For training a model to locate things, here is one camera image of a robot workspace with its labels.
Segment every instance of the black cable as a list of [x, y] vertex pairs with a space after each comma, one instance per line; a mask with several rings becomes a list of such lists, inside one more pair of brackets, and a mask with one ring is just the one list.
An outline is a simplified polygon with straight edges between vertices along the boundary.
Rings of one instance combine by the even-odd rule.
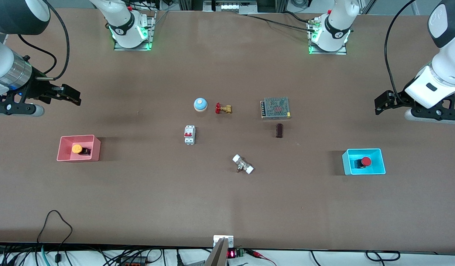
[[[371, 253], [374, 253], [378, 259], [373, 259], [369, 256], [369, 252]], [[393, 259], [383, 259], [376, 251], [374, 250], [366, 250], [366, 257], [367, 259], [371, 260], [371, 261], [375, 261], [375, 262], [381, 262], [382, 263], [382, 266], [385, 266], [385, 261], [398, 261], [400, 258], [401, 258], [401, 253], [399, 251], [395, 251], [393, 252], [393, 254], [397, 254], [398, 256], [396, 258], [393, 258]]]
[[38, 50], [38, 51], [40, 51], [40, 52], [43, 52], [44, 54], [48, 54], [48, 55], [52, 56], [52, 58], [54, 59], [54, 64], [52, 65], [51, 68], [49, 68], [49, 70], [43, 72], [44, 74], [47, 74], [48, 72], [52, 71], [52, 69], [54, 69], [54, 67], [57, 65], [57, 57], [55, 57], [55, 55], [53, 55], [53, 54], [52, 54], [51, 52], [49, 52], [49, 51], [46, 51], [46, 50], [44, 50], [44, 49], [42, 49], [42, 48], [40, 48], [40, 47], [37, 47], [37, 46], [35, 46], [35, 45], [29, 43], [29, 42], [26, 41], [26, 40], [22, 37], [22, 35], [20, 35], [20, 34], [18, 34], [18, 37], [20, 38], [20, 40], [21, 40], [23, 43], [27, 44], [27, 46], [32, 47], [32, 48], [34, 48], [35, 50]]
[[246, 17], [254, 17], [254, 18], [257, 18], [257, 19], [259, 19], [259, 20], [265, 20], [265, 21], [267, 21], [267, 22], [272, 22], [272, 23], [275, 23], [275, 24], [278, 24], [278, 25], [282, 25], [282, 26], [285, 26], [285, 27], [290, 27], [290, 28], [295, 28], [295, 29], [301, 29], [301, 30], [305, 30], [305, 31], [309, 31], [309, 32], [315, 32], [313, 29], [307, 29], [307, 28], [292, 26], [292, 25], [288, 25], [288, 24], [281, 23], [281, 22], [276, 22], [276, 21], [273, 21], [273, 20], [268, 20], [268, 19], [263, 18], [263, 17], [255, 17], [255, 16], [249, 16], [249, 15], [245, 15], [245, 16], [246, 16]]
[[313, 259], [315, 260], [315, 263], [317, 264], [317, 266], [321, 266], [321, 264], [319, 264], [319, 262], [317, 261], [316, 257], [315, 257], [315, 253], [313, 253], [312, 250], [310, 250], [311, 252], [311, 255], [313, 256]]
[[301, 18], [299, 18], [299, 17], [298, 17], [295, 13], [293, 13], [293, 12], [284, 11], [284, 12], [282, 12], [282, 13], [284, 13], [284, 14], [290, 14], [290, 15], [292, 15], [296, 20], [301, 21], [301, 22], [304, 22], [304, 23], [308, 23], [308, 20], [302, 20]]
[[[141, 260], [142, 260], [142, 253], [144, 251], [147, 251], [147, 250], [150, 250], [150, 249], [155, 249], [155, 248], [149, 248], [149, 249], [143, 249], [143, 250], [140, 250], [138, 251], [136, 254], [134, 255], [131, 255], [129, 257], [132, 257], [133, 256], [133, 259], [131, 260], [131, 262], [129, 263], [130, 265], [134, 262], [134, 260], [137, 258], [137, 256], [140, 256]], [[126, 259], [125, 261], [121, 261], [121, 264], [125, 263], [126, 261], [128, 261], [129, 259]]]
[[27, 256], [29, 256], [29, 254], [30, 254], [31, 251], [32, 251], [32, 250], [30, 249], [30, 250], [25, 254], [24, 258], [23, 258], [22, 261], [18, 264], [18, 266], [24, 265], [25, 259], [27, 258]]
[[62, 20], [62, 18], [60, 17], [60, 15], [58, 14], [57, 10], [55, 10], [55, 8], [47, 0], [43, 0], [43, 1], [45, 2], [45, 4], [47, 4], [49, 6], [49, 8], [52, 10], [52, 12], [55, 14], [55, 16], [57, 16], [58, 20], [60, 21], [60, 24], [62, 24], [62, 28], [64, 29], [64, 32], [65, 32], [65, 41], [67, 43], [67, 57], [65, 59], [64, 68], [62, 69], [62, 72], [60, 72], [60, 74], [58, 74], [58, 76], [56, 76], [55, 78], [52, 78], [52, 81], [56, 81], [57, 79], [60, 79], [64, 75], [65, 71], [67, 70], [68, 62], [70, 60], [70, 39], [68, 37], [67, 27], [65, 26], [65, 23]]
[[164, 256], [164, 266], [167, 266], [167, 262], [165, 261], [165, 249], [162, 249], [162, 254]]
[[112, 259], [109, 259], [109, 261], [104, 263], [103, 266], [106, 266], [106, 265], [110, 266], [112, 263], [118, 263], [118, 259], [121, 259], [122, 257], [133, 253], [135, 250], [137, 250], [137, 249], [126, 249], [126, 250], [124, 250], [121, 254], [119, 254], [117, 256], [114, 256]]
[[64, 250], [64, 252], [65, 252], [65, 256], [67, 257], [68, 264], [70, 264], [70, 266], [73, 266], [72, 261], [70, 260], [68, 254], [67, 254], [67, 250]]
[[105, 259], [106, 263], [108, 262], [108, 259], [106, 259], [106, 255], [103, 253], [103, 251], [101, 250], [101, 247], [99, 247], [99, 253], [102, 254], [103, 258]]
[[398, 16], [403, 12], [403, 10], [405, 10], [405, 8], [407, 8], [409, 5], [411, 5], [413, 2], [415, 2], [416, 0], [411, 0], [410, 2], [406, 3], [399, 11], [398, 13], [395, 15], [395, 17], [393, 17], [393, 20], [391, 20], [390, 22], [390, 25], [388, 26], [388, 30], [387, 30], [387, 34], [385, 36], [385, 44], [383, 45], [383, 55], [385, 56], [385, 66], [387, 67], [387, 71], [388, 71], [388, 76], [390, 76], [390, 82], [391, 82], [391, 87], [393, 88], [393, 92], [395, 93], [395, 96], [398, 98], [398, 100], [400, 100], [402, 103], [406, 104], [405, 101], [403, 101], [401, 99], [401, 97], [398, 95], [398, 92], [397, 92], [397, 88], [395, 87], [395, 81], [393, 81], [393, 76], [391, 74], [391, 70], [390, 70], [390, 65], [388, 65], [388, 55], [387, 55], [387, 48], [388, 48], [388, 37], [390, 35], [390, 30], [391, 30], [391, 27], [393, 26], [393, 24], [395, 23], [395, 20], [397, 20]]
[[5, 265], [4, 262], [7, 262], [7, 259], [8, 259], [8, 255], [6, 254], [6, 249], [8, 249], [8, 246], [5, 246], [5, 247], [4, 247], [4, 250], [3, 250], [3, 260], [1, 261], [1, 265]]
[[155, 261], [158, 261], [161, 257], [162, 257], [162, 250], [161, 249], [160, 249], [160, 255], [154, 261], [148, 261], [148, 253], [147, 253], [147, 257], [146, 257], [146, 260], [148, 261], [147, 264], [154, 263]]
[[182, 256], [180, 256], [180, 252], [177, 249], [177, 266], [185, 266], [182, 260]]
[[60, 246], [72, 235], [72, 232], [73, 232], [73, 227], [62, 217], [62, 215], [60, 214], [60, 212], [58, 210], [51, 210], [50, 212], [47, 213], [47, 216], [45, 217], [45, 221], [44, 221], [44, 226], [42, 226], [42, 229], [40, 229], [40, 232], [37, 236], [37, 239], [35, 242], [39, 243], [39, 239], [40, 237], [42, 236], [42, 233], [44, 232], [44, 229], [45, 229], [45, 226], [47, 225], [47, 220], [49, 219], [49, 215], [52, 213], [52, 212], [56, 212], [58, 214], [58, 216], [60, 216], [60, 219], [62, 220], [62, 222], [64, 222], [68, 227], [70, 227], [70, 233], [67, 235], [67, 237], [65, 237], [65, 239], [60, 243], [59, 245], [59, 248]]
[[64, 222], [68, 227], [70, 227], [70, 233], [67, 235], [67, 237], [65, 237], [65, 239], [60, 243], [60, 245], [58, 245], [58, 248], [57, 248], [57, 255], [60, 256], [60, 247], [62, 246], [62, 244], [72, 235], [72, 232], [73, 232], [73, 227], [62, 217], [62, 215], [60, 214], [59, 211], [57, 210], [51, 210], [50, 212], [47, 213], [47, 217], [45, 217], [45, 221], [44, 221], [44, 226], [42, 227], [42, 229], [40, 230], [40, 233], [39, 235], [37, 236], [37, 240], [36, 242], [39, 243], [39, 239], [40, 237], [42, 236], [42, 232], [44, 232], [44, 229], [45, 229], [45, 225], [47, 225], [47, 220], [49, 219], [49, 215], [52, 213], [52, 212], [56, 212], [58, 214], [58, 216], [60, 216], [60, 219], [62, 220], [62, 222]]
[[37, 248], [38, 248], [38, 243], [35, 244], [34, 255], [35, 255], [35, 264], [36, 264], [36, 266], [39, 266], [39, 262], [37, 261]]

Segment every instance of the metal bracket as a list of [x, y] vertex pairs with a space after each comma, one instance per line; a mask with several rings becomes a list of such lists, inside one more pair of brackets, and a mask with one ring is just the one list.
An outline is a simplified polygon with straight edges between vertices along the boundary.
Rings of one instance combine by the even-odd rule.
[[152, 42], [154, 40], [154, 31], [155, 31], [155, 18], [157, 13], [153, 17], [147, 17], [143, 14], [142, 27], [140, 28], [140, 33], [144, 36], [147, 36], [147, 39], [141, 42], [138, 46], [133, 48], [125, 48], [120, 46], [116, 40], [114, 40], [114, 50], [115, 51], [150, 51], [152, 50]]
[[229, 248], [233, 248], [234, 247], [234, 236], [224, 236], [224, 235], [214, 235], [213, 236], [213, 246], [216, 246], [216, 243], [219, 241], [219, 239], [221, 238], [226, 238], [228, 239], [228, 244], [229, 244]]

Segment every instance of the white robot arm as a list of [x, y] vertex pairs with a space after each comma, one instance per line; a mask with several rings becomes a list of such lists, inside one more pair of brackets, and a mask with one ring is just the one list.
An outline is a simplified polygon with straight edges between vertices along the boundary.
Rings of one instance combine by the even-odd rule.
[[136, 10], [128, 10], [121, 0], [89, 0], [96, 5], [108, 21], [113, 38], [124, 48], [134, 48], [148, 39], [147, 15]]
[[[0, 0], [0, 34], [38, 35], [50, 21], [47, 0]], [[121, 47], [137, 47], [148, 38], [147, 15], [128, 10], [121, 0], [90, 0], [108, 21], [113, 37]], [[44, 108], [26, 103], [34, 98], [50, 104], [51, 99], [81, 104], [80, 93], [62, 84], [54, 86], [44, 73], [34, 68], [29, 57], [17, 54], [0, 42], [0, 114], [41, 116]], [[15, 96], [21, 96], [15, 102]]]
[[350, 27], [359, 14], [357, 0], [334, 0], [334, 7], [326, 14], [316, 17], [320, 21], [311, 41], [327, 52], [335, 52], [347, 42]]
[[[43, 0], [0, 0], [0, 34], [38, 35], [49, 21], [49, 7]], [[49, 81], [37, 80], [45, 78], [45, 74], [32, 67], [28, 60], [28, 56], [22, 57], [0, 42], [1, 115], [43, 115], [42, 106], [25, 102], [30, 98], [47, 104], [57, 99], [80, 105], [78, 91], [66, 84], [54, 86]], [[21, 96], [18, 102], [14, 100], [16, 95]]]
[[[386, 91], [376, 98], [376, 114], [390, 108], [411, 107], [405, 118], [455, 124], [455, 0], [442, 0], [428, 19], [428, 31], [440, 51], [396, 95]], [[449, 107], [442, 104], [449, 101]]]

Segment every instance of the red button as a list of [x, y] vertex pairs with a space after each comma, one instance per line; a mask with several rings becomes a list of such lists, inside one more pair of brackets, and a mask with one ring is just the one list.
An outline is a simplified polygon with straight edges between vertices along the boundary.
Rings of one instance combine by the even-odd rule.
[[372, 164], [372, 160], [370, 158], [368, 158], [368, 157], [362, 158], [362, 160], [360, 162], [364, 166], [370, 166]]

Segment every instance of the pink box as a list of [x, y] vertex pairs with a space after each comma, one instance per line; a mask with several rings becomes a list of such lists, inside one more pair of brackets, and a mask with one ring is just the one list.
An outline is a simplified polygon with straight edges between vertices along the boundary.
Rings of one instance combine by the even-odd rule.
[[[72, 153], [72, 147], [75, 144], [80, 144], [84, 148], [91, 149], [91, 153], [89, 155]], [[60, 144], [58, 145], [57, 161], [98, 161], [100, 148], [101, 141], [99, 141], [99, 139], [97, 139], [94, 135], [63, 136], [60, 138]]]

